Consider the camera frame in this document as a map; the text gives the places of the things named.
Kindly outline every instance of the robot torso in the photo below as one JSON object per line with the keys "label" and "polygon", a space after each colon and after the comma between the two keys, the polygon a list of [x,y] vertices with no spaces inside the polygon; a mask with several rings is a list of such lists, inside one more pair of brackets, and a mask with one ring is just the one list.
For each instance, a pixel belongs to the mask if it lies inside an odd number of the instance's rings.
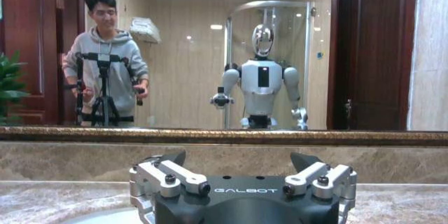
{"label": "robot torso", "polygon": [[282,68],[274,61],[248,60],[241,65],[241,90],[246,114],[272,114],[274,96],[281,84]]}

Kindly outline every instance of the humanoid robot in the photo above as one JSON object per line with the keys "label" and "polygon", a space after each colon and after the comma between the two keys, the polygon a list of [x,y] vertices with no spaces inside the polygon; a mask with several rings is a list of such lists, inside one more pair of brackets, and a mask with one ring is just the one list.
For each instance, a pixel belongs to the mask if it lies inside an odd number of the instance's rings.
{"label": "humanoid robot", "polygon": [[241,83],[244,94],[245,112],[249,115],[241,119],[245,129],[268,129],[276,126],[276,120],[270,117],[273,101],[281,89],[281,81],[285,84],[288,99],[292,106],[292,117],[297,120],[297,128],[306,130],[306,110],[298,107],[298,72],[296,68],[282,68],[268,58],[273,45],[273,30],[269,25],[256,26],[252,34],[254,58],[248,60],[241,67],[236,64],[225,67],[221,87],[210,99],[210,104],[224,109],[228,103],[233,103],[229,97],[232,88]]}

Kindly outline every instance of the green leaves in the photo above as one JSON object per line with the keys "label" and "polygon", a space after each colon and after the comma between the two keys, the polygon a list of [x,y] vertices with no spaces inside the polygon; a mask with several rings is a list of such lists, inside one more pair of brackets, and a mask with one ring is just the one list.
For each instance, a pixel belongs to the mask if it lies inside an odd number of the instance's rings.
{"label": "green leaves", "polygon": [[25,83],[18,81],[21,77],[20,67],[25,63],[18,62],[18,52],[8,58],[0,55],[0,125],[17,121],[20,118],[8,115],[10,103],[17,104],[20,99],[29,94],[24,92]]}

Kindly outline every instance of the hood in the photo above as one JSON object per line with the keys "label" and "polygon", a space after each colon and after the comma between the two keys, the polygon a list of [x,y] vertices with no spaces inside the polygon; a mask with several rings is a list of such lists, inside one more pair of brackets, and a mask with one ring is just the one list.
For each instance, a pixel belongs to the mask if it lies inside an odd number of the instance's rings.
{"label": "hood", "polygon": [[132,40],[132,36],[130,34],[120,29],[116,29],[117,31],[117,36],[114,36],[114,38],[112,40],[104,40],[100,38],[98,36],[98,32],[96,31],[96,26],[93,26],[89,30],[89,35],[90,38],[93,39],[94,42],[100,42],[100,43],[110,43],[110,44],[116,44],[116,43],[124,43],[129,40]]}

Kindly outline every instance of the gray hoodie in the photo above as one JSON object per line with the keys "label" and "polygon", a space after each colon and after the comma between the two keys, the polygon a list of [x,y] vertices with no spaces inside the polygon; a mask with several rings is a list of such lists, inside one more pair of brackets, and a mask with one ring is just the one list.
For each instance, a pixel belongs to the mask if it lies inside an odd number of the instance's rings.
{"label": "gray hoodie", "polygon": [[[72,49],[62,59],[62,70],[65,77],[76,76],[76,53],[81,54],[101,53],[117,55],[120,58],[126,57],[130,63],[130,69],[138,79],[148,79],[148,66],[142,61],[138,47],[132,40],[130,34],[124,30],[117,30],[117,36],[104,41],[96,27],[80,34],[72,45]],[[93,98],[84,101],[82,113],[92,112],[94,99],[101,96],[101,78],[96,61],[84,60],[82,80],[86,87],[93,90]],[[110,62],[108,73],[108,95],[112,97],[120,116],[132,116],[134,109],[134,93],[132,89],[130,77],[122,62]]]}

